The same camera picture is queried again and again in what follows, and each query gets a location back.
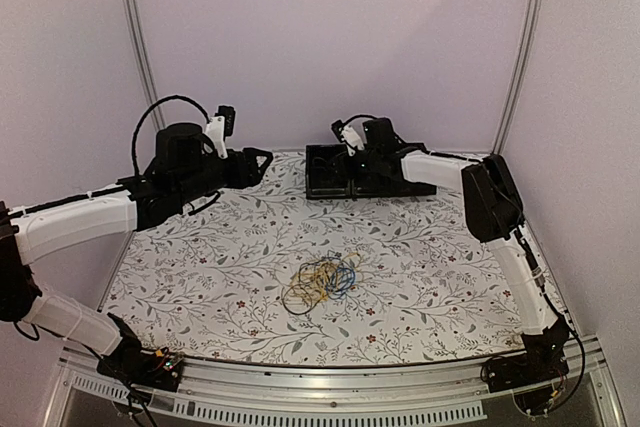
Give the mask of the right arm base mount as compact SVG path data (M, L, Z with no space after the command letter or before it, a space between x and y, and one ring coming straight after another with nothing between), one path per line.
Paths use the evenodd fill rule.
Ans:
M528 416L548 414L564 390L569 366L564 345L569 329L561 324L543 330L541 335L522 335L523 354L496 355L485 361L480 378L491 393L530 387L545 381L559 380L558 387L541 387L514 396L516 407Z

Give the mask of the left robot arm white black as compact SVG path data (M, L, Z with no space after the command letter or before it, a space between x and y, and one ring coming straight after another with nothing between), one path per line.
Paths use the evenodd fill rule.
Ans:
M126 380L141 380L149 362L126 323L37 285L31 266L67 247L158 227L199 199L211 206L223 189L258 185L272 153L227 148L224 122L216 116L205 126L176 123L160 130L146 169L136 169L132 176L103 189L32 207L3 207L2 321L28 323L80 343L109 359Z

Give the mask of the left arm base electronics board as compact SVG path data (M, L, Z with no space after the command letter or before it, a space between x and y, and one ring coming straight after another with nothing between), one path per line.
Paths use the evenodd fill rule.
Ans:
M167 348L144 350L139 342L123 340L115 350L98 361L97 372L120 381L126 387L142 386L176 392L183 364L179 354Z

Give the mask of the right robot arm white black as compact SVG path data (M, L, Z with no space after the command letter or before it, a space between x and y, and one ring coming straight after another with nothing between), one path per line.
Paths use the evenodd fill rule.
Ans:
M523 203L505 159L499 154L473 158L433 151L401 140L388 118L363 118L363 135L348 122L332 125L360 169L462 194L466 226L498 262L518 308L529 352L518 359L517 374L524 382L539 382L554 369L555 353L571 330L546 292L542 268L526 237Z

